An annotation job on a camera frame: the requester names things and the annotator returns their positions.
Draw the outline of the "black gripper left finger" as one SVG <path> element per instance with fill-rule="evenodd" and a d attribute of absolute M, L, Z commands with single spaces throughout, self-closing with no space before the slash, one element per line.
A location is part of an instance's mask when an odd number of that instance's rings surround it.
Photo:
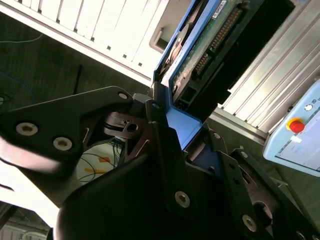
<path fill-rule="evenodd" d="M 111 174 L 81 187 L 60 209 L 74 217 L 81 207 L 94 212 L 119 207 L 191 218 L 195 208 L 177 132 L 153 99 L 138 103 L 110 86 L 47 101 L 0 116 L 0 158 L 43 175 L 68 178 L 83 152 L 108 137 L 129 141 L 126 162 Z"/>

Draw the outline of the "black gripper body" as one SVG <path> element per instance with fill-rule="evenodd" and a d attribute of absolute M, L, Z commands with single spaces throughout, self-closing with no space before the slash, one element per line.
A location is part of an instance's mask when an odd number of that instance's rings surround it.
<path fill-rule="evenodd" d="M 202 153 L 187 164 L 194 217 L 165 206 L 156 163 L 147 156 L 80 187 L 60 209 L 56 240 L 248 240 L 222 182 L 220 157 Z"/>

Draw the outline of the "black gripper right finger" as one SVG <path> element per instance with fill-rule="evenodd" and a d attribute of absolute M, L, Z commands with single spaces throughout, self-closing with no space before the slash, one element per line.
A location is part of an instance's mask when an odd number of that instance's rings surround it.
<path fill-rule="evenodd" d="M 306 240 L 308 220 L 251 155 L 203 130 L 210 232 L 222 240 Z"/>

